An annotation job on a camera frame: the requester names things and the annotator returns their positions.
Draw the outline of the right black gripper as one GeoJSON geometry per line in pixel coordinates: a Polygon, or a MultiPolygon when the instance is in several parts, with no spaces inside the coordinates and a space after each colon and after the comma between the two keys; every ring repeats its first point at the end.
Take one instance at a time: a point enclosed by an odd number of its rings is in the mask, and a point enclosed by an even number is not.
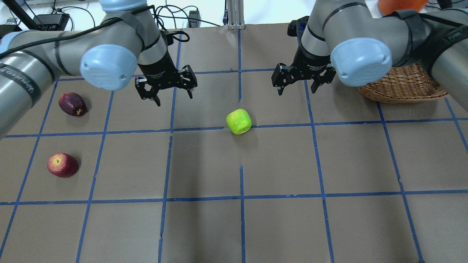
{"type": "Polygon", "coordinates": [[[308,52],[303,46],[299,46],[294,56],[292,65],[278,63],[271,75],[271,83],[279,96],[287,85],[289,77],[293,80],[313,80],[311,92],[314,94],[323,84],[330,84],[336,75],[335,68],[331,65],[330,55],[319,56],[308,52]]]}

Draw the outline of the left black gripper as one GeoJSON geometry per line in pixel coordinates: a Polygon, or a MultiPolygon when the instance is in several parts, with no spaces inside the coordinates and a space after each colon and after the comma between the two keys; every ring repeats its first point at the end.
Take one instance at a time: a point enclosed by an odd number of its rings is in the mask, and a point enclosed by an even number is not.
{"type": "Polygon", "coordinates": [[[152,64],[138,63],[144,77],[135,78],[135,88],[142,100],[152,100],[161,106],[158,93],[161,89],[177,87],[183,89],[193,98],[193,90],[198,86],[197,77],[190,65],[179,71],[172,60],[160,60],[152,64]]]}

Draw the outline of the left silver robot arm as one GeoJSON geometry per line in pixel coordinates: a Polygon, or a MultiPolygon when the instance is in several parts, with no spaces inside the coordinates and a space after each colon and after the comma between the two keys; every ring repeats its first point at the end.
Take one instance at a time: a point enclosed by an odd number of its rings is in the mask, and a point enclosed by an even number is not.
{"type": "Polygon", "coordinates": [[[108,91],[125,88],[137,67],[144,78],[143,99],[160,104],[158,92],[187,91],[197,78],[189,65],[174,66],[168,46],[177,32],[160,30],[145,0],[101,0],[102,23],[84,31],[11,32],[1,39],[1,137],[40,100],[61,76],[82,76],[108,91]]]}

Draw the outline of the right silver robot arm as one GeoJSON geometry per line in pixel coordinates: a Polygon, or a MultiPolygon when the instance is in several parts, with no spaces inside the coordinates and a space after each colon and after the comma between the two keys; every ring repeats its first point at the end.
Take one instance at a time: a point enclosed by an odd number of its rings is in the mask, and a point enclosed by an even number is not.
{"type": "Polygon", "coordinates": [[[431,13],[397,11],[373,18],[364,0],[317,0],[305,25],[291,24],[298,50],[290,66],[271,77],[282,95],[287,85],[314,79],[328,65],[345,85],[382,78],[391,67],[419,63],[464,108],[467,107],[467,9],[431,13]]]}

